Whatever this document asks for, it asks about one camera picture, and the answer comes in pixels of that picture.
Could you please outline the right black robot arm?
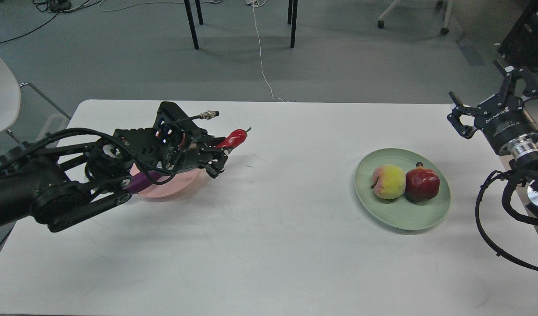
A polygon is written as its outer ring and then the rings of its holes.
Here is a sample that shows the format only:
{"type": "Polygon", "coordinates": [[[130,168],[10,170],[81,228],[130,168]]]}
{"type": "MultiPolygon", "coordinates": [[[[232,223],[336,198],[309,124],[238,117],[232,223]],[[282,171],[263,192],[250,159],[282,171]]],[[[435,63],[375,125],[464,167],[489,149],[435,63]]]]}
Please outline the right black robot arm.
{"type": "Polygon", "coordinates": [[[456,132],[470,139],[480,131],[498,156],[510,156],[509,170],[492,171],[481,185],[474,204],[476,226],[484,242],[497,256],[538,272],[538,266],[516,258],[498,246],[484,230],[480,205],[489,186],[505,181],[500,199],[502,209],[514,220],[538,226],[538,123],[525,104],[538,99],[538,84],[527,67],[504,66],[493,62],[502,74],[499,90],[477,106],[465,105],[454,92],[447,120],[456,132]]]}

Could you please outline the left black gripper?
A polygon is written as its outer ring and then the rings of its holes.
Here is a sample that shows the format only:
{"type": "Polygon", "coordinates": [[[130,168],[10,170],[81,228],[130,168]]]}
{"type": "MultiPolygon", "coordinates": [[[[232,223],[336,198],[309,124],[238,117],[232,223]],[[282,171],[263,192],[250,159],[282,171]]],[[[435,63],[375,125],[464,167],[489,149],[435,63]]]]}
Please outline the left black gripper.
{"type": "Polygon", "coordinates": [[[170,176],[204,169],[217,178],[225,170],[229,152],[217,147],[224,136],[208,136],[207,130],[195,124],[207,118],[207,111],[189,116],[175,102],[161,102],[151,127],[113,132],[113,174],[121,175],[139,164],[149,175],[157,170],[170,176]]]}

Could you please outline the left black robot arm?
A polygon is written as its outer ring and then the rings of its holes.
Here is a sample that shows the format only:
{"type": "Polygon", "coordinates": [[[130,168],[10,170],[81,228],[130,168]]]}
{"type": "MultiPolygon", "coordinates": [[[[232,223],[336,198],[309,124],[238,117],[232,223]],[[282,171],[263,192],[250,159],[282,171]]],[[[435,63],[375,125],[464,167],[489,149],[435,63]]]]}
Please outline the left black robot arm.
{"type": "Polygon", "coordinates": [[[237,144],[209,135],[195,120],[217,116],[190,117],[164,101],[149,128],[113,135],[68,128],[14,148],[0,156],[0,227],[31,216],[59,232],[122,205],[139,190],[133,166],[155,185],[195,169],[216,178],[237,144]]]}

